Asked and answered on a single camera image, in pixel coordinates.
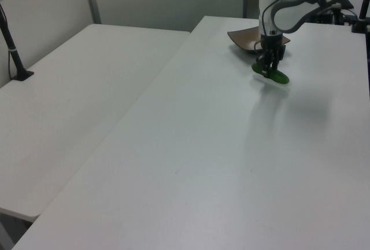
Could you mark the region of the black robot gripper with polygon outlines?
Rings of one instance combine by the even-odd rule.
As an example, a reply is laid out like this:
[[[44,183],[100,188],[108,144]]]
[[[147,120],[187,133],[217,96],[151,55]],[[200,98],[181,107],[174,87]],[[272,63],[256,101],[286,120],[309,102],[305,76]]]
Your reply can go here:
[[[269,78],[271,68],[277,70],[279,62],[284,57],[285,37],[282,34],[261,35],[261,47],[262,53],[257,58],[257,71],[263,77]]]

